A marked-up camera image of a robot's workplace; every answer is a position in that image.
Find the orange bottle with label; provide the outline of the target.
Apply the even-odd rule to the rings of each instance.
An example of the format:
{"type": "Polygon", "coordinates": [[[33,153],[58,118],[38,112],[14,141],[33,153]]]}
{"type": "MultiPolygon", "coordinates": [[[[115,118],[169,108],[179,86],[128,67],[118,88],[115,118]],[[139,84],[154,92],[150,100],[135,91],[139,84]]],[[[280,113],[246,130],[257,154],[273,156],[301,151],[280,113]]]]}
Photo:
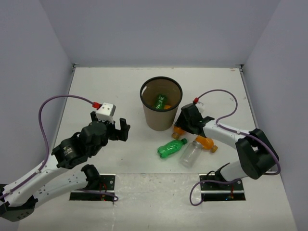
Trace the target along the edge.
{"type": "Polygon", "coordinates": [[[173,133],[172,138],[178,140],[182,135],[184,135],[186,132],[182,130],[181,128],[174,126],[173,127],[173,133]]]}

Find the clear plastic bottle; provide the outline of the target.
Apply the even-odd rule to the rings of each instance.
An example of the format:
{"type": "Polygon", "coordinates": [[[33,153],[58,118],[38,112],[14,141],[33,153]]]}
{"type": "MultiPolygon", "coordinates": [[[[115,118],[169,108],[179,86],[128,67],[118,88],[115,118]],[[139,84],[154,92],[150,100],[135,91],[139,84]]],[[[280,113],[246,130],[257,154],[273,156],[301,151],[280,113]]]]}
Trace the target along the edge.
{"type": "Polygon", "coordinates": [[[180,157],[180,163],[187,168],[191,168],[202,152],[203,146],[197,141],[189,143],[180,157]]]}

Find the green bottle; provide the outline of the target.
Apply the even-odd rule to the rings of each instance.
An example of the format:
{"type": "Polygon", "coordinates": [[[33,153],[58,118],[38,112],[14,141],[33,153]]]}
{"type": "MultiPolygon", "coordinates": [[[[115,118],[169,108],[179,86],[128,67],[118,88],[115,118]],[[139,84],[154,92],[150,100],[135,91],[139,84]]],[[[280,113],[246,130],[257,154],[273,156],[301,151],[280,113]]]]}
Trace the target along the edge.
{"type": "Polygon", "coordinates": [[[157,149],[157,153],[160,158],[167,158],[170,155],[173,155],[174,153],[181,150],[181,148],[187,144],[187,139],[181,139],[181,140],[172,140],[168,142],[167,144],[160,146],[157,149]]]}
{"type": "Polygon", "coordinates": [[[154,108],[157,110],[162,110],[164,109],[166,102],[167,102],[167,96],[163,94],[158,94],[154,103],[154,108]]]}

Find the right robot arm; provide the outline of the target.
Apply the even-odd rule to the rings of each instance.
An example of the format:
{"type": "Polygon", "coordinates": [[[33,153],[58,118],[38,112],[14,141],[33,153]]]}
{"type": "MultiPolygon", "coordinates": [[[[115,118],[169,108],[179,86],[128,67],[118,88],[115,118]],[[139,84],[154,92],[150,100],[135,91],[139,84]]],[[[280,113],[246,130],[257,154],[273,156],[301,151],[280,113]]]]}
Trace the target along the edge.
{"type": "Polygon", "coordinates": [[[267,175],[273,166],[279,166],[279,157],[262,130],[236,129],[210,116],[202,117],[193,103],[181,108],[175,127],[196,135],[193,144],[206,150],[214,147],[214,140],[236,150],[238,161],[227,163],[215,172],[215,185],[220,189],[226,189],[232,181],[246,177],[257,180],[267,175]]]}

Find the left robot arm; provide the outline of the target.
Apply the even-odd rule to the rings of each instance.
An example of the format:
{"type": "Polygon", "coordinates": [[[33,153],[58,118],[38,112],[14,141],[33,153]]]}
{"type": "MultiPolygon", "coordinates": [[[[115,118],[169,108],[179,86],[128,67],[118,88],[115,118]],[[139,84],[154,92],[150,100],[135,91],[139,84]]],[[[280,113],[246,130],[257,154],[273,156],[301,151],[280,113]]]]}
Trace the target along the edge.
{"type": "Polygon", "coordinates": [[[100,121],[91,112],[92,121],[80,132],[63,140],[35,167],[11,184],[0,186],[0,216],[11,222],[31,215],[45,202],[74,190],[97,193],[101,176],[87,160],[95,156],[108,141],[126,141],[130,125],[120,118],[120,129],[109,121],[100,121]]]}

